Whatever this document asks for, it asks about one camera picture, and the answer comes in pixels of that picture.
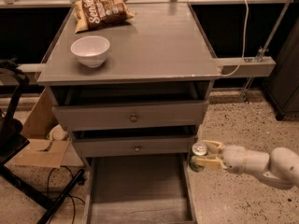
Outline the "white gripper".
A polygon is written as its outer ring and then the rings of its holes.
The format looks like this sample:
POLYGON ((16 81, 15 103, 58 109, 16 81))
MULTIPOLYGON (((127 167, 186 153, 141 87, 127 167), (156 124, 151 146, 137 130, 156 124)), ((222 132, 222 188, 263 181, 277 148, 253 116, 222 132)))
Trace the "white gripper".
POLYGON ((207 153, 221 154, 221 159, 196 158, 197 171, 205 168, 216 171, 226 169, 227 172, 241 175, 262 175, 268 170, 270 156, 268 153, 249 150, 241 146, 225 146, 222 142, 204 140, 207 153))

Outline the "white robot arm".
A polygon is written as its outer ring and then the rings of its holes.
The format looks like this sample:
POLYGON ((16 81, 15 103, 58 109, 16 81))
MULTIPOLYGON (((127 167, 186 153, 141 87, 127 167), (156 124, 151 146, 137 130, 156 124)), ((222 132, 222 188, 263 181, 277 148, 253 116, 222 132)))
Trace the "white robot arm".
POLYGON ((202 140, 192 145, 191 164, 196 169, 206 167, 235 175, 251 175, 276 189, 299 187, 299 155, 285 147, 277 147, 268 154, 202 140))

